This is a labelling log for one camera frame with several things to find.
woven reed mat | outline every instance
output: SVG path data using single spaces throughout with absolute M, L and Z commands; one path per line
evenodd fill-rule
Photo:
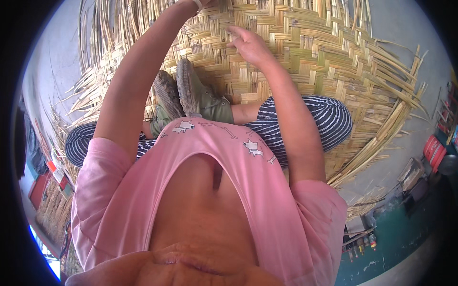
M 89 50 L 87 13 L 81 9 L 83 75 L 71 89 L 78 100 L 70 112 L 86 114 L 72 126 L 97 120 L 120 61 L 173 3 L 170 1 L 96 0 Z M 175 76 L 178 61 L 187 58 L 201 80 L 232 98 L 233 104 L 263 101 L 272 95 L 269 83 L 236 49 L 226 48 L 231 36 L 224 28 L 237 25 L 261 35 L 301 94 L 336 98 L 352 114 L 351 136 L 326 154 L 328 182 L 337 187 L 380 158 L 379 153 L 401 130 L 410 111 L 421 108 L 419 97 L 426 88 L 423 83 L 415 92 L 424 57 L 419 55 L 420 47 L 412 66 L 401 63 L 371 37 L 368 1 L 354 1 L 356 20 L 350 18 L 348 0 L 220 0 L 217 7 L 202 10 L 184 24 L 162 69 Z M 114 11 L 113 18 L 109 11 Z M 151 89 L 145 117 L 152 116 L 154 102 Z

dry straw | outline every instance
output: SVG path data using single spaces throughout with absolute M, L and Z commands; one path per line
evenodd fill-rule
M 372 210 L 378 202 L 384 200 L 387 193 L 384 192 L 385 188 L 374 188 L 366 196 L 361 197 L 354 204 L 350 205 L 347 209 L 347 222 L 357 216 L 362 216 Z
M 76 184 L 76 179 L 78 178 L 78 174 L 80 172 L 79 168 L 70 163 L 68 161 L 66 153 L 65 153 L 65 140 L 68 136 L 68 129 L 65 124 L 65 121 L 61 118 L 59 114 L 56 113 L 54 107 L 51 106 L 51 120 L 52 120 L 52 128 L 54 131 L 55 137 L 53 138 L 54 148 L 59 153 L 59 159 L 64 163 L 66 168 L 66 173 L 70 177 L 73 185 Z
M 59 185 L 53 178 L 49 180 L 43 194 L 43 201 L 38 207 L 35 220 L 56 245 L 62 245 L 65 236 L 65 224 L 70 220 L 71 198 L 65 199 Z
M 423 83 L 415 91 L 423 61 L 420 48 L 411 66 L 400 62 L 379 44 L 382 40 L 372 38 L 369 2 L 354 2 L 358 11 L 351 19 L 348 0 L 219 0 L 217 7 L 203 9 L 184 24 L 161 68 L 175 75 L 178 61 L 187 58 L 204 83 L 230 96 L 234 104 L 265 100 L 271 96 L 269 83 L 236 49 L 226 48 L 231 36 L 224 28 L 238 25 L 261 35 L 301 94 L 333 97 L 350 110 L 351 136 L 326 154 L 327 178 L 337 187 L 378 158 L 412 109 L 422 108 L 419 98 L 426 88 Z M 92 23 L 81 8 L 83 75 L 71 88 L 77 100 L 70 112 L 85 114 L 72 126 L 97 120 L 122 58 L 172 3 L 96 0 Z M 145 117 L 151 117 L 154 102 L 151 89 Z

hand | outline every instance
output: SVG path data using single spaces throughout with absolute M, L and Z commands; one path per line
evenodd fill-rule
M 263 68 L 276 61 L 264 39 L 254 32 L 250 32 L 238 26 L 229 26 L 226 32 L 232 35 L 232 42 L 227 44 L 228 48 L 236 47 L 238 53 L 249 63 Z
M 202 9 L 205 9 L 205 8 L 210 8 L 210 7 L 213 7 L 215 4 L 218 3 L 218 0 L 200 0 L 200 2 L 202 3 Z

shoe sole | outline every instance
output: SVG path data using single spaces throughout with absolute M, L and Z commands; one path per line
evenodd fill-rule
M 194 98 L 191 92 L 191 74 L 194 71 L 192 64 L 188 59 L 182 59 L 178 62 L 176 69 L 176 83 L 180 102 L 186 116 L 194 113 Z
M 160 70 L 154 80 L 153 87 L 172 119 L 177 119 L 185 115 L 180 104 L 180 95 L 177 85 L 168 72 Z

dirty shoe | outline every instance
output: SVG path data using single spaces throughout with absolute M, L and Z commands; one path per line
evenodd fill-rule
M 154 138 L 157 138 L 167 124 L 183 117 L 185 113 L 180 104 L 175 80 L 166 71 L 160 70 L 153 83 L 154 90 L 159 97 L 156 104 L 156 116 L 149 118 L 150 131 Z
M 189 60 L 179 61 L 176 82 L 186 116 L 200 113 L 207 120 L 234 124 L 229 101 L 201 83 Z

